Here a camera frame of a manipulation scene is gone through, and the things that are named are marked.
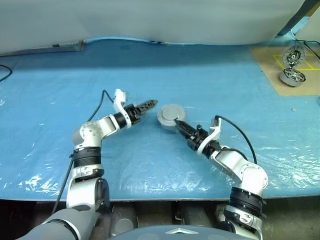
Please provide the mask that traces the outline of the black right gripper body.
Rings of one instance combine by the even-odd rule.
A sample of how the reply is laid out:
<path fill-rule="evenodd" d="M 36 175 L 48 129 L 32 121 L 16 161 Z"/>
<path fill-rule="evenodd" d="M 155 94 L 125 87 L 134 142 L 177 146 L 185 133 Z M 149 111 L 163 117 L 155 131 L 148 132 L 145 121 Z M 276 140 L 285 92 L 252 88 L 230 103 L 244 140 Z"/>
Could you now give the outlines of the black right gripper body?
<path fill-rule="evenodd" d="M 187 136 L 185 137 L 187 140 L 187 145 L 193 151 L 197 151 L 200 144 L 205 140 L 205 138 L 208 135 L 208 132 L 204 130 L 200 124 L 198 124 L 196 128 L 190 126 L 187 128 Z"/>

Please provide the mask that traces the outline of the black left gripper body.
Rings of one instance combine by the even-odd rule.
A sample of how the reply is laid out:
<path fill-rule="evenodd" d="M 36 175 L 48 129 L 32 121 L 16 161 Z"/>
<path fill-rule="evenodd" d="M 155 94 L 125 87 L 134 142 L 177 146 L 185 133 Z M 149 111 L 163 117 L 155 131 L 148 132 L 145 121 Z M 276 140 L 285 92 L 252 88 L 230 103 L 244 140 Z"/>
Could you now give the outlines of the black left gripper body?
<path fill-rule="evenodd" d="M 130 119 L 132 126 L 137 124 L 141 120 L 141 111 L 138 106 L 135 106 L 133 104 L 129 104 L 124 107 L 124 110 L 128 114 L 128 117 Z"/>

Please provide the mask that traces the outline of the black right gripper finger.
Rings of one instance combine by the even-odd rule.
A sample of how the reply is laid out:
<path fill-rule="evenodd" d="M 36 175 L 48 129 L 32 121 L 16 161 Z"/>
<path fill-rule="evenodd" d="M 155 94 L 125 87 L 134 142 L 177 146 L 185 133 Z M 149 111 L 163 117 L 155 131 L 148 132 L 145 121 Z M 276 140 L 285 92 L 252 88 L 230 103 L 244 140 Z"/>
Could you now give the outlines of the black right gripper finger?
<path fill-rule="evenodd" d="M 179 133 L 181 133 L 185 138 L 191 136 L 191 126 L 187 123 L 177 123 L 176 124 Z"/>
<path fill-rule="evenodd" d="M 175 124 L 179 132 L 181 133 L 194 133 L 196 131 L 195 128 L 190 126 L 188 123 L 182 120 L 175 119 Z"/>

